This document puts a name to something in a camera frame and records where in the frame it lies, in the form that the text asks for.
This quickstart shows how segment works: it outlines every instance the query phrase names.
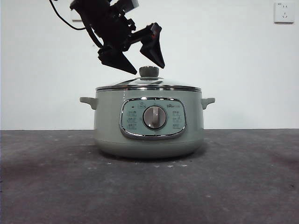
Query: wall outlet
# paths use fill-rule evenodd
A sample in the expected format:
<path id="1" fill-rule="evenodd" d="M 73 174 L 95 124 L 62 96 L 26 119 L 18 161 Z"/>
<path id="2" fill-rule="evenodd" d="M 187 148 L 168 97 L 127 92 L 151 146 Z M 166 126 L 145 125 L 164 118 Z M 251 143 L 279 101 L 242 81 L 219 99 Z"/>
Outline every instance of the wall outlet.
<path id="1" fill-rule="evenodd" d="M 274 22 L 293 23 L 295 22 L 295 3 L 294 2 L 275 2 L 274 3 Z"/>

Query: white wall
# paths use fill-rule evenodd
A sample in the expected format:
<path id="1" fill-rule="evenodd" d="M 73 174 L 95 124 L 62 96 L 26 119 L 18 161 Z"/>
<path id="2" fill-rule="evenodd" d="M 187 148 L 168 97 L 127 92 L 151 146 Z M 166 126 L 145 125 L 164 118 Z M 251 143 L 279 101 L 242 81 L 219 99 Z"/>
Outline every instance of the white wall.
<path id="1" fill-rule="evenodd" d="M 68 2 L 55 4 L 70 21 Z M 137 29 L 162 26 L 161 76 L 216 97 L 204 112 L 206 129 L 299 128 L 295 2 L 292 25 L 273 23 L 273 0 L 139 0 L 127 18 Z M 140 47 L 126 54 L 136 68 L 152 64 Z M 92 129 L 93 111 L 78 98 L 133 77 L 101 65 L 97 51 L 47 0 L 2 0 L 1 129 Z"/>

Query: pot lid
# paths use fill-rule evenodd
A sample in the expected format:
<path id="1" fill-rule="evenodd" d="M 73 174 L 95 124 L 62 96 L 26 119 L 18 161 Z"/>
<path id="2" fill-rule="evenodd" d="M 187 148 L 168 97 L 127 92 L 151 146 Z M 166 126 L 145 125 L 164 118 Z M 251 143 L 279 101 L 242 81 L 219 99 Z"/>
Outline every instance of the pot lid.
<path id="1" fill-rule="evenodd" d="M 198 87 L 182 85 L 182 83 L 164 79 L 159 76 L 159 68 L 154 66 L 144 66 L 139 69 L 141 77 L 130 79 L 115 85 L 101 86 L 100 90 L 180 90 L 180 91 L 201 91 Z"/>

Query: control panel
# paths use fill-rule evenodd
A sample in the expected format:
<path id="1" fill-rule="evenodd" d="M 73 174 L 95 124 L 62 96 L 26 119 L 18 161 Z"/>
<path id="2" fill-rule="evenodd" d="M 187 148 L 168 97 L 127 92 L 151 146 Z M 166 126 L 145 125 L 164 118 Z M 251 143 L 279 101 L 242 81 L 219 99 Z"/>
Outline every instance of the control panel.
<path id="1" fill-rule="evenodd" d="M 120 128 L 129 138 L 176 138 L 185 126 L 184 105 L 177 99 L 134 98 L 127 100 L 121 108 Z"/>

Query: gray dial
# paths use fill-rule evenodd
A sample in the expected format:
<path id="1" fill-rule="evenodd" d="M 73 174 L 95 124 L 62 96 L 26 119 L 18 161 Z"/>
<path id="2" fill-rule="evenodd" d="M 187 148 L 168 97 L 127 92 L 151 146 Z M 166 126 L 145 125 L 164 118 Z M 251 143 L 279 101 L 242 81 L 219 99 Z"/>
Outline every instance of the gray dial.
<path id="1" fill-rule="evenodd" d="M 160 128 L 166 122 L 166 113 L 159 106 L 151 106 L 145 110 L 143 114 L 143 121 L 149 128 Z"/>

